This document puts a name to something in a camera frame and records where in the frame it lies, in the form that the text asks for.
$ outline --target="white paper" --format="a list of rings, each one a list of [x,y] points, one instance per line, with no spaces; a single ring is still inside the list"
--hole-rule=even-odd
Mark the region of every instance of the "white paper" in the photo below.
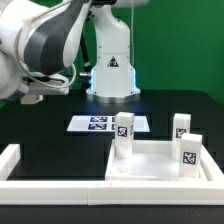
[[[67,131],[114,132],[115,116],[73,116]],[[134,117],[135,132],[150,132],[146,116]]]

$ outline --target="green backdrop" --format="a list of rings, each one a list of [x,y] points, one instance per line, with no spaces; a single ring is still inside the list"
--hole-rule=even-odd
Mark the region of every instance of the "green backdrop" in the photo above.
[[[36,2],[52,6],[60,0]],[[114,15],[129,26],[130,11],[113,9]],[[84,34],[94,65],[92,22],[85,25]],[[224,105],[223,0],[151,0],[135,9],[134,34],[139,88],[200,90]],[[80,53],[75,64],[81,71]]]

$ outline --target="black table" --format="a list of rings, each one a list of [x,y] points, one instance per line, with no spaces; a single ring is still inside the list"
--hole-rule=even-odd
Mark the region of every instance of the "black table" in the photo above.
[[[113,133],[73,132],[73,115],[147,117],[150,133],[135,139],[171,140],[175,113],[191,114],[191,133],[224,168],[224,108],[199,91],[142,91],[125,104],[88,101],[82,91],[50,96],[37,105],[8,104],[0,110],[1,149],[22,145],[22,159],[8,180],[103,180]],[[223,206],[0,206],[2,223],[222,223]]]

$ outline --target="blue light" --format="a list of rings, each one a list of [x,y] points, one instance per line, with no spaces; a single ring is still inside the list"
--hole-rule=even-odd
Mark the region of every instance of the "blue light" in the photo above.
[[[137,87],[136,87],[136,71],[135,71],[135,69],[133,69],[133,86],[134,86],[134,91],[136,91]]]
[[[91,82],[91,86],[90,86],[90,90],[93,91],[93,76],[94,76],[94,69],[91,69],[91,79],[90,79],[90,82]]]

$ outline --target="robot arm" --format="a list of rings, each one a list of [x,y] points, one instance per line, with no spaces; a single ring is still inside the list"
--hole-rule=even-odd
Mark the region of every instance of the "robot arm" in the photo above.
[[[0,1],[0,99],[28,92],[20,62],[44,75],[73,64],[91,2],[67,0],[48,9],[28,0]]]

